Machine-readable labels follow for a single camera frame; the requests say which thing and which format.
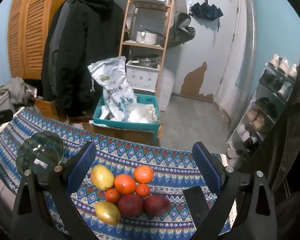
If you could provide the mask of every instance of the wooden wardrobe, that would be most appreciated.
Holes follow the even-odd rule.
[[[63,1],[12,0],[8,23],[8,55],[12,77],[41,79],[49,26]]]

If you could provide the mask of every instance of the white pot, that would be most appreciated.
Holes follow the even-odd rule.
[[[137,31],[137,42],[154,45],[157,43],[158,35],[155,33],[149,33],[147,31]]]

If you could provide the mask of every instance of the patterned tablecloth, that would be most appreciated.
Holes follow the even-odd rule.
[[[104,200],[105,192],[92,185],[89,172],[78,192],[72,194],[71,198],[99,239],[189,239],[195,229],[182,190],[200,185],[210,207],[217,198],[206,186],[192,159],[191,151],[151,147],[106,137],[76,129],[27,109],[17,113],[0,131],[0,178],[15,194],[21,180],[15,166],[18,149],[29,136],[44,130],[56,132],[63,138],[64,161],[75,155],[82,144],[92,141],[98,150],[92,166],[103,164],[115,176],[123,173],[132,176],[134,168],[139,164],[151,166],[155,174],[149,183],[151,193],[160,194],[170,200],[171,209],[160,217],[150,217],[144,213],[138,218],[122,217],[116,226],[107,225],[94,212],[94,204]],[[56,227],[66,232],[49,193],[46,194],[46,201]],[[228,219],[221,233],[229,230]]]

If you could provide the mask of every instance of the metal bolt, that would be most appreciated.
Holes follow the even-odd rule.
[[[62,166],[60,166],[60,165],[55,166],[53,170],[54,170],[55,172],[62,171]]]
[[[234,169],[231,166],[226,166],[226,171],[228,172],[233,172]]]
[[[262,177],[262,176],[263,176],[262,171],[257,171],[257,175],[258,175],[259,177]]]
[[[28,175],[30,175],[30,174],[31,174],[31,170],[26,170],[26,171],[25,171],[25,175],[26,175],[26,176],[28,176]]]

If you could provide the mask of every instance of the drawstring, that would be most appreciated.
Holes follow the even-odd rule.
[[[91,81],[92,81],[92,87],[90,89],[90,92],[94,92],[94,78],[91,77]]]

